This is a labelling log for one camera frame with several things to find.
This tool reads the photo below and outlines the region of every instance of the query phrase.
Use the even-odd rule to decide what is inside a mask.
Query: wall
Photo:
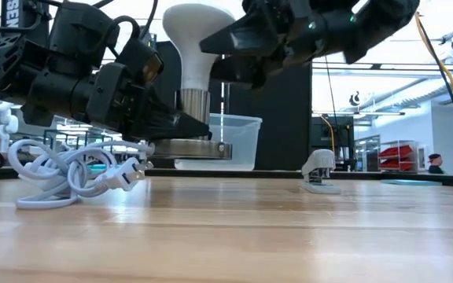
[[[433,152],[433,122],[431,102],[420,108],[404,109],[404,116],[379,116],[372,127],[355,127],[355,139],[380,135],[381,142],[410,140]]]
[[[453,106],[435,104],[432,110],[434,152],[444,159],[442,168],[453,175]]]

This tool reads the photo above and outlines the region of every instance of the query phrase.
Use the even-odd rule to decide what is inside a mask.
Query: white power cord
[[[45,153],[33,162],[23,166],[18,160],[17,152],[25,146],[36,146]],[[120,167],[116,159],[105,146],[122,145],[137,149],[140,160],[129,158]],[[19,178],[37,186],[43,192],[21,198],[16,206],[20,209],[63,208],[74,204],[79,197],[96,197],[108,189],[130,191],[145,175],[144,171],[153,165],[147,162],[147,156],[154,152],[153,145],[140,145],[128,141],[106,141],[87,145],[81,149],[56,153],[41,142],[19,140],[12,144],[8,152],[8,161],[19,174]],[[85,160],[93,157],[101,161],[106,169],[94,173]]]

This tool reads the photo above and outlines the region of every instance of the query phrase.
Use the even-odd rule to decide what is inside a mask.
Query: bulb base
[[[182,89],[175,94],[176,108],[202,123],[209,124],[211,94],[207,90]]]

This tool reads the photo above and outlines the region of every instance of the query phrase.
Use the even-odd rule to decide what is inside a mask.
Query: wooden table
[[[152,178],[69,208],[16,211],[0,181],[0,282],[453,283],[453,188]]]

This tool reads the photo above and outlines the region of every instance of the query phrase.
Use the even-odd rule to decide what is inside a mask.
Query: metal base
[[[334,186],[323,183],[311,183],[302,181],[300,183],[300,188],[307,190],[310,193],[317,194],[341,194],[342,189]]]
[[[231,160],[232,145],[217,141],[170,139],[155,141],[152,157],[179,159]]]

